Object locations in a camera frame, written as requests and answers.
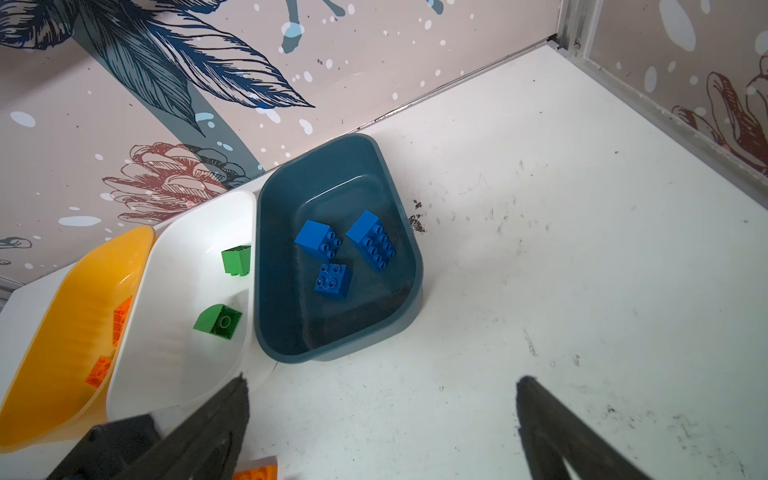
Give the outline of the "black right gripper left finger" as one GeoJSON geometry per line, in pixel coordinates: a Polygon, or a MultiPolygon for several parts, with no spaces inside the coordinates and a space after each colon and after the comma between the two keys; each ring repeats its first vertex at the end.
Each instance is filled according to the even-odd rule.
{"type": "Polygon", "coordinates": [[[248,421],[248,384],[238,376],[117,477],[231,479],[248,421]]]}

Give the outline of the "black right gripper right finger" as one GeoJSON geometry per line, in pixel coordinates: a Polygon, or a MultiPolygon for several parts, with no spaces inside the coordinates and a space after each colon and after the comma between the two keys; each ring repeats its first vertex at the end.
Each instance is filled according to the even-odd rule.
{"type": "Polygon", "coordinates": [[[535,378],[517,382],[516,409],[533,479],[649,479],[535,378]]]}

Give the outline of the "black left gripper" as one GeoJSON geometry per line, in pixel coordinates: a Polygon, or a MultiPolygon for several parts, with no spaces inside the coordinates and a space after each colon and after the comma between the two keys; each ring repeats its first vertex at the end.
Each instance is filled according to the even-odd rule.
{"type": "Polygon", "coordinates": [[[92,427],[48,475],[55,479],[112,479],[135,463],[161,436],[149,414],[92,427]]]}

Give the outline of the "green sloped lego brick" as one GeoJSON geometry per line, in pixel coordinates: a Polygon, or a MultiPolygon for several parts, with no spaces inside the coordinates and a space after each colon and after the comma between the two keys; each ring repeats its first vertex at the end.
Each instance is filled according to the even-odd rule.
{"type": "Polygon", "coordinates": [[[216,304],[199,314],[193,329],[231,340],[241,318],[240,311],[224,304],[216,304]]]}

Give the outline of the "blue small lego brick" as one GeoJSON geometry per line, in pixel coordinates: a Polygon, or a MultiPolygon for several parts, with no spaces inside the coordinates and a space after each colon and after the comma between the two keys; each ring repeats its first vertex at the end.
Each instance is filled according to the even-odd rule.
{"type": "Polygon", "coordinates": [[[316,293],[335,299],[345,299],[352,279],[352,270],[343,264],[325,263],[314,283],[316,293]]]}

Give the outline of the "blue square lego brick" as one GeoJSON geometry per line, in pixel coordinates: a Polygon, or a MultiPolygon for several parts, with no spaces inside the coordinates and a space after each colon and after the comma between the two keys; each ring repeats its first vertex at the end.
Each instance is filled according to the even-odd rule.
{"type": "Polygon", "coordinates": [[[342,240],[331,226],[307,220],[296,236],[294,243],[305,253],[322,261],[330,261],[336,257],[342,240]]]}

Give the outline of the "blue long lego brick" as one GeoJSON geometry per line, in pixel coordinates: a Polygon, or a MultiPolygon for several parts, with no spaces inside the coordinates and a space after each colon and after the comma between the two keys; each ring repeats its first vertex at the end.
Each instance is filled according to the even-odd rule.
{"type": "Polygon", "coordinates": [[[394,245],[381,220],[365,210],[346,232],[347,238],[377,271],[384,270],[396,255],[394,245]]]}

